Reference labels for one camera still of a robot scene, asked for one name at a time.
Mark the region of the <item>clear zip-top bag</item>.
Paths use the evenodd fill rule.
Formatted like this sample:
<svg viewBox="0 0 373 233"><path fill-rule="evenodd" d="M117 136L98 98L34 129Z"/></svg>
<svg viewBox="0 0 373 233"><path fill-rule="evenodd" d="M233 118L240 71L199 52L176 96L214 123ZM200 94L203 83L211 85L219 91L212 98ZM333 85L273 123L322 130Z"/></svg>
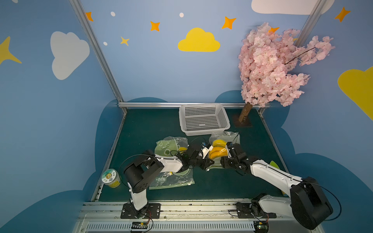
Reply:
<svg viewBox="0 0 373 233"><path fill-rule="evenodd" d="M224 131L216 134L212 134L211 137L209 138L209 143L212 145L214 140L221 139L228 142L233 142L233 143L241 143L241 136L239 132L230 132L230 131ZM209 170L212 169L222 169L222 165L220 163L220 158L214 159L215 163L209 167Z"/></svg>

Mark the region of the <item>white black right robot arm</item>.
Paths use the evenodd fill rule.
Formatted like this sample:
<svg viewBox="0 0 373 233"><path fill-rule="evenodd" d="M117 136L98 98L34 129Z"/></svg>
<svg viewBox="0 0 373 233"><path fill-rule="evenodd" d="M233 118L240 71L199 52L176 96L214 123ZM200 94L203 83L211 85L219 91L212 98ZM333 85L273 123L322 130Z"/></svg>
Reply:
<svg viewBox="0 0 373 233"><path fill-rule="evenodd" d="M226 144L228 156L221 159L223 168L235 169L267 181L283 191L285 197L260 194L250 204L237 203L239 218L270 214L296 219L303 227L314 230L333 214L333 208L322 187L311 177L301 178L271 166L264 160L247 156L240 144Z"/></svg>

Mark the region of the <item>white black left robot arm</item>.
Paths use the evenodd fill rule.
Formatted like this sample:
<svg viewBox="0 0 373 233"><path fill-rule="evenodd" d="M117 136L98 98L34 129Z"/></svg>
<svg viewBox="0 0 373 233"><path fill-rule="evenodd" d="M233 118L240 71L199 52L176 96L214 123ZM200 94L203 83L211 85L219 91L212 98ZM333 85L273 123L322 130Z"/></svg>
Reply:
<svg viewBox="0 0 373 233"><path fill-rule="evenodd" d="M208 154L213 149L210 144L189 145L184 151L172 156L161 156L150 150L135 155L136 158L124 169L124 176L131 194L132 207L140 211L148 205L146 190L162 172L182 173L194 167L206 170L214 164Z"/></svg>

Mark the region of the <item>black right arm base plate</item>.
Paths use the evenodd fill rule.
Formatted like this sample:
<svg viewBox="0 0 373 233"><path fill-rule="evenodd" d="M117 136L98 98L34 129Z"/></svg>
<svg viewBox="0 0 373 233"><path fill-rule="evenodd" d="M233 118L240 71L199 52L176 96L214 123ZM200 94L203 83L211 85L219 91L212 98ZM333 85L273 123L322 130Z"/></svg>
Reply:
<svg viewBox="0 0 373 233"><path fill-rule="evenodd" d="M275 213L267 213L258 203L235 203L238 218L277 218Z"/></svg>

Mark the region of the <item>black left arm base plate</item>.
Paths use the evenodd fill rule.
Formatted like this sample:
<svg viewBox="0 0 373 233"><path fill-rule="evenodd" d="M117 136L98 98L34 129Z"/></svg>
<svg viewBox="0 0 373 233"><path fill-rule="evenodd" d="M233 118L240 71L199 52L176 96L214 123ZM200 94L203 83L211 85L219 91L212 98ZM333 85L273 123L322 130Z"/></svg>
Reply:
<svg viewBox="0 0 373 233"><path fill-rule="evenodd" d="M160 203L148 203L142 209L136 210L132 203L125 203L121 210L121 219L159 219L161 212Z"/></svg>

